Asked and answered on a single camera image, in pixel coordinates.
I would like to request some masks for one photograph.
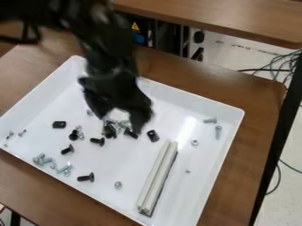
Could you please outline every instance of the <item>bolt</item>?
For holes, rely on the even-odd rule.
[[[127,135],[129,137],[132,137],[133,139],[137,139],[139,136],[135,134],[134,132],[131,132],[129,128],[126,128],[124,131],[124,135]]]
[[[215,130],[216,130],[216,139],[220,139],[220,135],[222,133],[223,128],[220,125],[218,125],[217,127],[215,127]]]
[[[71,169],[72,169],[72,164],[70,162],[67,162],[66,166],[64,166],[63,168],[57,170],[57,174],[63,173],[65,171],[71,170]]]
[[[193,139],[193,140],[191,141],[191,144],[192,144],[193,146],[198,146],[198,145],[199,145],[199,142],[198,142],[198,140]]]
[[[91,143],[94,143],[94,144],[98,144],[98,145],[100,145],[101,147],[103,147],[104,144],[105,144],[105,138],[101,138],[101,139],[92,138],[92,139],[90,139],[90,142],[91,142]]]
[[[114,183],[114,187],[115,187],[117,190],[120,190],[120,189],[122,189],[123,184],[122,184],[122,182],[117,181],[116,183]]]
[[[38,156],[33,158],[33,162],[40,165],[41,164],[41,159],[43,159],[44,157],[45,157],[45,154],[39,154]]]
[[[69,135],[69,139],[72,140],[72,141],[77,140],[78,138],[79,138],[79,135],[78,135],[77,130],[73,130],[72,134]]]
[[[203,122],[205,124],[216,124],[217,123],[217,118],[213,117],[213,118],[205,119],[205,120],[203,120]]]
[[[94,173],[89,174],[88,176],[78,177],[78,181],[87,181],[90,180],[91,183],[94,182]]]
[[[18,133],[18,136],[22,137],[24,135],[24,133],[26,133],[26,132],[27,132],[27,130],[24,130],[24,131]]]
[[[66,149],[62,150],[61,154],[67,154],[67,153],[70,153],[70,152],[74,153],[74,148],[73,148],[72,145],[69,145]]]

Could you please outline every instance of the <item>small metal part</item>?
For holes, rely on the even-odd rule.
[[[91,109],[87,109],[87,110],[86,110],[86,113],[87,113],[90,117],[94,114],[94,112],[93,112]]]
[[[133,139],[137,139],[139,136],[135,134],[134,132],[131,132],[129,128],[126,128],[124,131],[124,135],[127,135],[129,137],[132,137]]]
[[[147,136],[150,138],[151,142],[156,142],[159,140],[159,136],[155,130],[147,132]]]
[[[70,153],[70,152],[74,153],[74,148],[73,148],[72,145],[69,145],[66,149],[62,150],[61,154],[67,154],[67,153]]]
[[[41,160],[45,157],[45,154],[41,153],[38,156],[36,156],[35,158],[33,158],[33,162],[35,164],[41,165]]]
[[[81,132],[82,131],[82,126],[81,125],[78,125],[78,126],[76,126],[76,130],[78,131],[78,132]]]
[[[98,144],[99,146],[103,147],[105,144],[105,138],[100,138],[100,139],[92,138],[90,139],[90,142],[94,144]]]
[[[216,139],[220,139],[220,135],[222,134],[223,128],[220,125],[218,125],[215,127],[215,130],[216,130]]]
[[[18,133],[18,136],[23,137],[24,133],[26,133],[26,132],[27,132],[27,130],[23,130],[22,132]]]
[[[94,182],[94,173],[90,173],[88,176],[82,176],[77,178],[78,181],[90,181],[91,183]]]
[[[191,140],[191,144],[192,144],[193,146],[198,146],[200,143],[198,142],[198,140],[193,139],[193,140]]]
[[[212,117],[212,118],[209,118],[209,119],[205,119],[205,120],[203,120],[203,122],[205,124],[216,124],[217,123],[217,117]]]
[[[79,135],[77,130],[73,130],[72,133],[69,135],[69,139],[72,141],[77,140],[78,138]]]
[[[116,183],[114,183],[114,187],[115,187],[117,190],[120,190],[120,189],[122,189],[123,184],[122,184],[122,182],[117,181]]]
[[[71,169],[72,169],[72,164],[70,162],[67,162],[66,166],[64,166],[63,168],[57,170],[57,174],[61,174],[65,171],[68,172],[68,170],[71,170]]]
[[[54,129],[64,129],[67,123],[65,121],[55,121],[52,124],[52,128]]]
[[[10,133],[8,134],[8,136],[6,137],[6,139],[11,138],[14,134],[15,134],[14,132],[10,131]]]

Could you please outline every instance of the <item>black screw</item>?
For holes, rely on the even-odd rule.
[[[124,131],[124,135],[127,135],[129,137],[132,137],[133,139],[137,139],[139,136],[135,134],[134,132],[131,132],[129,128],[126,128]]]
[[[89,174],[88,176],[78,177],[78,181],[87,181],[90,180],[91,183],[94,182],[94,173]]]
[[[67,153],[70,153],[70,152],[74,152],[74,148],[73,148],[72,145],[69,145],[66,149],[62,150],[61,154],[67,154]]]
[[[92,138],[92,139],[90,139],[90,142],[91,142],[91,143],[98,144],[98,145],[100,145],[101,147],[103,147],[104,144],[105,144],[105,138],[100,138],[100,139]]]
[[[72,131],[72,134],[69,135],[69,139],[70,140],[77,140],[79,138],[79,135],[78,135],[78,131],[77,130],[73,130]]]

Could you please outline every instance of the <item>wooden surface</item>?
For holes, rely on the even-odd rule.
[[[67,34],[48,34],[39,48],[17,47],[3,56],[0,115],[76,53],[79,51]],[[139,49],[138,56],[146,77],[245,111],[198,225],[247,225],[283,99],[283,85],[152,49]],[[137,225],[2,150],[0,172],[0,202],[39,225]]]
[[[114,0],[118,11],[291,49],[302,48],[302,3],[290,0]]]

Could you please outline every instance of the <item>black fastener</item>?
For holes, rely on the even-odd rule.
[[[129,128],[126,128],[124,131],[124,135],[127,135],[129,137],[132,137],[133,139],[137,139],[139,136],[135,134],[134,132],[131,132]]]
[[[152,142],[156,142],[157,140],[159,140],[159,136],[155,130],[147,132],[147,136]]]
[[[72,145],[69,145],[66,149],[62,150],[61,154],[67,154],[67,153],[70,153],[70,152],[74,153],[74,148],[73,148]]]
[[[77,130],[73,130],[72,134],[69,135],[69,139],[70,140],[77,140],[79,138],[79,134]]]
[[[105,138],[100,138],[100,139],[92,138],[92,139],[90,139],[90,142],[91,142],[91,143],[98,144],[98,145],[100,145],[101,147],[103,147],[104,144],[105,144]]]
[[[94,173],[89,174],[88,176],[78,177],[78,181],[87,181],[90,180],[91,183],[94,182]]]

